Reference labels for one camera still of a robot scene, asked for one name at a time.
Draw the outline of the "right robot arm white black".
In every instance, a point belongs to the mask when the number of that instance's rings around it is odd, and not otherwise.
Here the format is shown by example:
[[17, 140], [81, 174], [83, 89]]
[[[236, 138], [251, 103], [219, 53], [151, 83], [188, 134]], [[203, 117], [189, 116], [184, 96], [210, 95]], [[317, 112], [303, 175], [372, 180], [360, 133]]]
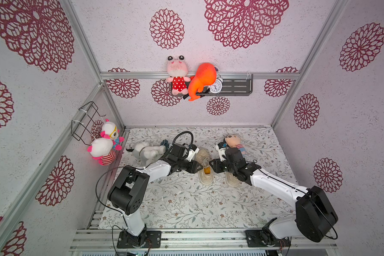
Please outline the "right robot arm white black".
[[272, 246], [279, 240], [302, 235], [319, 243], [338, 222], [338, 216], [322, 188], [307, 188], [285, 181], [256, 162], [248, 162], [237, 148], [226, 149], [220, 158], [209, 164], [215, 173], [230, 173], [239, 181], [261, 188], [294, 208], [293, 214], [274, 218], [261, 229], [248, 231], [248, 240], [259, 239], [262, 245]]

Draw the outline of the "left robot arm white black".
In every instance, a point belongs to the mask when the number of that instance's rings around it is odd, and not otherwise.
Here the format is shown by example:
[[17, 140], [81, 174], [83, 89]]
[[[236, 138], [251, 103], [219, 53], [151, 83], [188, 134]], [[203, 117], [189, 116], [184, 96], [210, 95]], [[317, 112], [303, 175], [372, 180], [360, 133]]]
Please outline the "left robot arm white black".
[[197, 173], [203, 167], [194, 160], [199, 152], [195, 145], [185, 147], [174, 144], [159, 160], [146, 167], [135, 168], [127, 165], [116, 178], [108, 192], [108, 200], [122, 215], [126, 224], [126, 232], [139, 237], [146, 230], [139, 208], [143, 202], [148, 184], [172, 175], [178, 171]]

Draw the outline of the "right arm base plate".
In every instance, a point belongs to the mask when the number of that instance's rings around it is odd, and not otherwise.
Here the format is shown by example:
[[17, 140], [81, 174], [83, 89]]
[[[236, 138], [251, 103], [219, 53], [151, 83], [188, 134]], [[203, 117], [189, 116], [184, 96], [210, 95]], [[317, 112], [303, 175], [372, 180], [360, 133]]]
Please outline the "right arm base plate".
[[270, 232], [262, 229], [250, 229], [245, 231], [248, 247], [289, 247], [289, 238], [277, 239]]

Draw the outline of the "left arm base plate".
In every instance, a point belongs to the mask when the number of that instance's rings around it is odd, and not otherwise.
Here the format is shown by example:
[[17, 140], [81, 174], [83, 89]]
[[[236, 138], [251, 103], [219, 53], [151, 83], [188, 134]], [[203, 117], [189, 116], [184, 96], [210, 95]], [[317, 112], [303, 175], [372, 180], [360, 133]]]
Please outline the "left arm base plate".
[[118, 249], [155, 249], [161, 247], [162, 232], [144, 230], [139, 236], [133, 236], [127, 231], [121, 231], [116, 247]]

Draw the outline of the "yellow insole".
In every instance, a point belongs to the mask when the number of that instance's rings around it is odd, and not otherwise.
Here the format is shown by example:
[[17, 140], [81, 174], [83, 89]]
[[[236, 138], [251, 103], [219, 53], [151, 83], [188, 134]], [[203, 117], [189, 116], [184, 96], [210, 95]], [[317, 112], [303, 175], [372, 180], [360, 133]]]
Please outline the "yellow insole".
[[210, 175], [211, 174], [211, 168], [210, 167], [205, 167], [203, 169], [203, 172], [204, 172], [205, 175]]

